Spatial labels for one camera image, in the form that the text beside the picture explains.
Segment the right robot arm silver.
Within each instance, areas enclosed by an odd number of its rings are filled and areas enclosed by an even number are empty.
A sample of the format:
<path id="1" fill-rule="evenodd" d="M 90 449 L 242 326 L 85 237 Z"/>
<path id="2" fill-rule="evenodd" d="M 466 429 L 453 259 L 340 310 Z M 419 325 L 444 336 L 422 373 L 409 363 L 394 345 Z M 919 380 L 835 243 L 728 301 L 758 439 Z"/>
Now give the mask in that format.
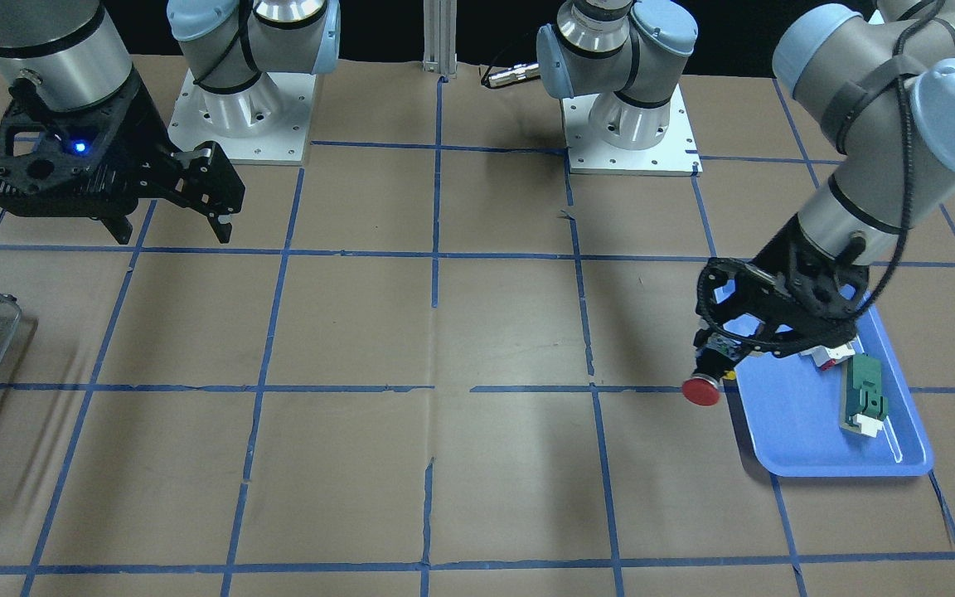
<path id="1" fill-rule="evenodd" d="M 160 117 L 101 1 L 0 1 L 0 208 L 99 221 L 121 245 L 140 199 L 204 216 L 228 243 L 236 163 L 299 163 L 316 76 L 340 56 L 337 1 L 171 1 L 188 63 Z"/>

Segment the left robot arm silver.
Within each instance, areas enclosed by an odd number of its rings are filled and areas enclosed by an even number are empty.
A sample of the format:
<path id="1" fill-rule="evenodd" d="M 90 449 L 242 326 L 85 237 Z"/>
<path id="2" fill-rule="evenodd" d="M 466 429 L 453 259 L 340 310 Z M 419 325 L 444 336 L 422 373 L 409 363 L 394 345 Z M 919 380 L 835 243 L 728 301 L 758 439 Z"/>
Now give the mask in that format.
<path id="1" fill-rule="evenodd" d="M 885 291 L 910 231 L 955 193 L 955 1 L 879 1 L 872 24 L 841 4 L 783 34 L 773 72 L 844 162 L 752 260 L 712 258 L 696 284 L 695 376 L 748 355 L 839 347 Z M 668 1 L 569 1 L 542 27 L 537 56 L 556 99 L 607 92 L 607 143 L 668 100 L 697 38 Z"/>

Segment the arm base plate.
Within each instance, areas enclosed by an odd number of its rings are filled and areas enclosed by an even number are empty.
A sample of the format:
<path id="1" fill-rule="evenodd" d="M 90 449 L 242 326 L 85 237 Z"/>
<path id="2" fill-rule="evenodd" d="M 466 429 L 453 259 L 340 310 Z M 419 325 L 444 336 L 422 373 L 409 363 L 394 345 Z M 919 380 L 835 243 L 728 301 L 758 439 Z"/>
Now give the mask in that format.
<path id="1" fill-rule="evenodd" d="M 702 171 L 680 86 L 655 109 L 626 104 L 613 92 L 560 104 L 573 174 L 689 177 Z"/>
<path id="2" fill-rule="evenodd" d="M 221 95 L 198 87 L 188 72 L 170 139 L 182 150 L 215 141 L 235 165 L 303 165 L 318 84 L 310 73 L 264 73 L 248 90 Z"/>

